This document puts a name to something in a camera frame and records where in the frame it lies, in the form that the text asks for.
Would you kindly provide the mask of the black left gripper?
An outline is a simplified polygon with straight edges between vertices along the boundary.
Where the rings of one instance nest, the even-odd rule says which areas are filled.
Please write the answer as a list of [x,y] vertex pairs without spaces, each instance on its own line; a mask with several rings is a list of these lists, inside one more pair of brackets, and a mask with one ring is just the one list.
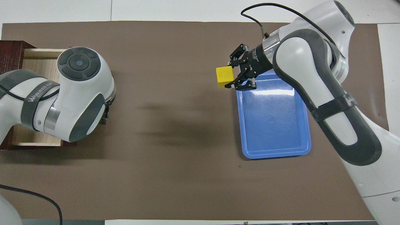
[[109,118],[109,115],[108,115],[109,114],[109,107],[110,106],[108,104],[105,105],[105,109],[104,109],[102,118],[100,120],[100,124],[106,125],[107,119]]

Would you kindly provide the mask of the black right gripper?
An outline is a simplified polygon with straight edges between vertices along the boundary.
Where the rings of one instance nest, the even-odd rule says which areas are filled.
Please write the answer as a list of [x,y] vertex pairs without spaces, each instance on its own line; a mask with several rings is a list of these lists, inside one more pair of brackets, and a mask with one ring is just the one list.
[[229,57],[229,66],[240,65],[242,75],[239,74],[233,81],[227,83],[225,88],[233,88],[236,91],[255,90],[257,88],[255,78],[273,69],[272,63],[264,53],[262,44],[252,50],[248,50],[248,45],[240,44]]

